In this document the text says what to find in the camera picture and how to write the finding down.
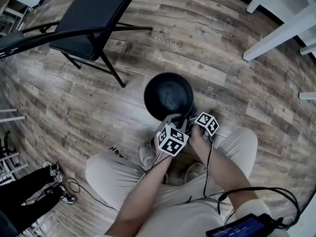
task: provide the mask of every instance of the beige pants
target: beige pants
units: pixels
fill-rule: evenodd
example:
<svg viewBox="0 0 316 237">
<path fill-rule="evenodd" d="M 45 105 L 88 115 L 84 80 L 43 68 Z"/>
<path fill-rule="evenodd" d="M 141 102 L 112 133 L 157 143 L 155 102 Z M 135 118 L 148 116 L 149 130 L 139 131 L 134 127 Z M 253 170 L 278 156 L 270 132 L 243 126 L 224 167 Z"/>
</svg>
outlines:
<svg viewBox="0 0 316 237">
<path fill-rule="evenodd" d="M 258 140 L 253 131 L 248 128 L 239 128 L 225 139 L 218 147 L 218 151 L 244 172 L 248 178 L 257 153 Z M 119 157 L 109 150 L 92 156 L 86 165 L 86 178 L 91 187 L 112 207 L 119 210 L 126 196 L 131 192 L 137 181 L 144 174 L 139 165 Z M 158 192 L 155 208 L 163 208 L 185 203 L 192 196 L 191 201 L 199 200 L 211 205 L 217 210 L 216 197 L 203 197 L 206 171 L 199 177 L 182 186 L 163 185 Z M 209 176 L 206 194 L 210 195 L 222 191 Z M 228 199 L 221 203 L 221 214 L 226 217 L 232 206 Z"/>
</svg>

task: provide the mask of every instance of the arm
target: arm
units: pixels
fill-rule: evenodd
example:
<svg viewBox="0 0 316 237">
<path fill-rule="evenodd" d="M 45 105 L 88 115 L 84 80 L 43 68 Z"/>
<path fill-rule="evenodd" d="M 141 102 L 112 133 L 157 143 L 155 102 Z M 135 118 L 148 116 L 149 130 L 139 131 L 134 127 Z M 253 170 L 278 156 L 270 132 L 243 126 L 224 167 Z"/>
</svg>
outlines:
<svg viewBox="0 0 316 237">
<path fill-rule="evenodd" d="M 198 125 L 193 127 L 189 142 L 201 161 L 207 166 L 207 158 L 211 145 L 202 138 L 202 130 Z M 242 170 L 232 160 L 220 154 L 215 148 L 213 148 L 209 171 L 215 182 L 217 182 L 225 192 L 251 187 Z M 229 194 L 228 197 L 235 211 L 245 202 L 258 199 L 254 191 L 236 192 Z"/>
<path fill-rule="evenodd" d="M 163 153 L 158 161 L 160 162 L 166 157 L 168 157 L 168 155 Z M 147 220 L 151 212 L 157 197 L 161 180 L 163 179 L 171 160 L 172 157 L 169 157 L 159 163 L 158 166 L 153 168 L 135 186 L 125 199 L 116 220 L 105 233 L 106 235 L 114 237 L 132 237 L 137 234 L 138 230 Z"/>
</svg>

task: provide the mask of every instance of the person in black pants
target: person in black pants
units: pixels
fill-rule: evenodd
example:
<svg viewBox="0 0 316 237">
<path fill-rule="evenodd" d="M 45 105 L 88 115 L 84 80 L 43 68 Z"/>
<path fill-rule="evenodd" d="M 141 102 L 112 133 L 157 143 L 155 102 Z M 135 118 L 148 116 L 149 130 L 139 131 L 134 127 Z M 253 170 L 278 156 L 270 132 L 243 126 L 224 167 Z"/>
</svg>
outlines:
<svg viewBox="0 0 316 237">
<path fill-rule="evenodd" d="M 47 166 L 21 179 L 0 186 L 0 236 L 15 237 L 49 212 L 60 200 L 75 203 L 75 197 L 58 183 L 64 174 L 58 163 Z M 44 190 L 44 197 L 29 205 L 22 205 L 46 184 L 55 182 Z"/>
</svg>

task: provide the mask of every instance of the white shirt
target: white shirt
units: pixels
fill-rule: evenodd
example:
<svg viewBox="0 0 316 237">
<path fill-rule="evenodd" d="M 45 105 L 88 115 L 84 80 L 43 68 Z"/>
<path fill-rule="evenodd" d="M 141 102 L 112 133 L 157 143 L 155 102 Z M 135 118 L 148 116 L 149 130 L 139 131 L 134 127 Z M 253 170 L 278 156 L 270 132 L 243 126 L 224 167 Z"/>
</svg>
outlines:
<svg viewBox="0 0 316 237">
<path fill-rule="evenodd" d="M 254 199 L 238 208 L 236 219 L 250 213 L 256 216 L 271 214 L 262 200 Z M 137 237 L 205 237 L 205 232 L 223 225 L 223 219 L 213 207 L 200 201 L 192 201 L 154 211 Z M 269 237 L 289 237 L 289 234 L 285 230 L 276 229 Z"/>
</svg>

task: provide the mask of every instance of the blue screen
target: blue screen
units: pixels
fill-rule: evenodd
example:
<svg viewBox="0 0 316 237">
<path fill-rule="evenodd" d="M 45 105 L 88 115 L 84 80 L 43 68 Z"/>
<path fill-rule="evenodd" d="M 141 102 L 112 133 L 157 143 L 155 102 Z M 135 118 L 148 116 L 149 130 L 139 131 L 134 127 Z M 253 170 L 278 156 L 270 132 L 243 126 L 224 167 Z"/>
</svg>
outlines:
<svg viewBox="0 0 316 237">
<path fill-rule="evenodd" d="M 239 225 L 230 227 L 224 231 L 213 234 L 214 237 L 247 237 L 265 225 L 255 219 L 247 219 Z"/>
</svg>

